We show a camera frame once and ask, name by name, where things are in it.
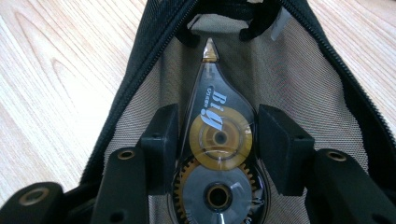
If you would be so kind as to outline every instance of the bic logo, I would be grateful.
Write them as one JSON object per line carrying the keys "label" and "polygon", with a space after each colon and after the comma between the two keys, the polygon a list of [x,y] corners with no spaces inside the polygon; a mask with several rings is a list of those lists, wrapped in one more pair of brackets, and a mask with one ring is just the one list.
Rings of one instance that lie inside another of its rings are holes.
{"label": "bic logo", "polygon": [[226,101],[227,101],[227,96],[220,94],[217,91],[212,91],[212,87],[207,88],[205,101],[204,101],[204,108],[201,110],[202,121],[205,124],[219,131],[222,131],[222,123],[223,123],[222,118],[216,112],[212,110],[208,110],[208,108],[210,106],[210,108],[215,108],[219,111],[224,111],[223,107],[221,107],[220,105],[224,105]]}

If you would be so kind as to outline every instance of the mesh lining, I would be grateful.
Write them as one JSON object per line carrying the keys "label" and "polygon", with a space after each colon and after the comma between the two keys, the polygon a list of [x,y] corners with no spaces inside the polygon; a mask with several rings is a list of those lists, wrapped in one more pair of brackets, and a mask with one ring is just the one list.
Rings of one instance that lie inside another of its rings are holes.
{"label": "mesh lining", "polygon": [[[243,21],[204,15],[192,30],[201,36],[196,49],[175,38],[127,106],[110,142],[105,162],[114,150],[133,146],[155,111],[179,104],[183,119],[201,62],[205,40],[213,37],[220,68],[233,86],[258,109],[266,104],[284,110],[315,137],[315,148],[330,147],[348,153],[367,171],[367,156],[357,121],[348,111],[342,84],[321,55],[315,40],[294,19],[272,41],[270,31],[248,43],[238,40]],[[268,223],[307,223],[304,197],[279,196],[271,183]],[[150,197],[150,222],[169,222],[164,197]]]}

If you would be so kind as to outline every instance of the metal tip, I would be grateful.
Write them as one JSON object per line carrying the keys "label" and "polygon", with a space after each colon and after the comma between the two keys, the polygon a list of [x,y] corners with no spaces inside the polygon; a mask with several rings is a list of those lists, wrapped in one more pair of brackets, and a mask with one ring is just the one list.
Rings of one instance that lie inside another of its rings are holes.
{"label": "metal tip", "polygon": [[218,50],[213,42],[212,38],[208,38],[204,49],[204,56],[202,62],[204,63],[215,63],[219,60]]}

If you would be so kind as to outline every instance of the wooden floor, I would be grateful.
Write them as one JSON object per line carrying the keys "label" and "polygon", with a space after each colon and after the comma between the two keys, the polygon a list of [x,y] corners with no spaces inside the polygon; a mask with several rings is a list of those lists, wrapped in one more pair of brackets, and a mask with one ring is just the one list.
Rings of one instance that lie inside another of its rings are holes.
{"label": "wooden floor", "polygon": [[[125,71],[145,0],[0,1],[0,204],[75,187]],[[396,131],[396,1],[309,0]]]}

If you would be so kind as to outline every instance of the wooden surface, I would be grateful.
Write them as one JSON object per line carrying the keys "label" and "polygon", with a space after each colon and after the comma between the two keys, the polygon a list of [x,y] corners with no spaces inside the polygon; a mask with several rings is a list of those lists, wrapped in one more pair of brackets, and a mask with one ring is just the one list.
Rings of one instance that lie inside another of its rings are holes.
{"label": "wooden surface", "polygon": [[[396,1],[309,0],[396,131]],[[145,0],[0,1],[0,204],[78,184],[125,71]]]}

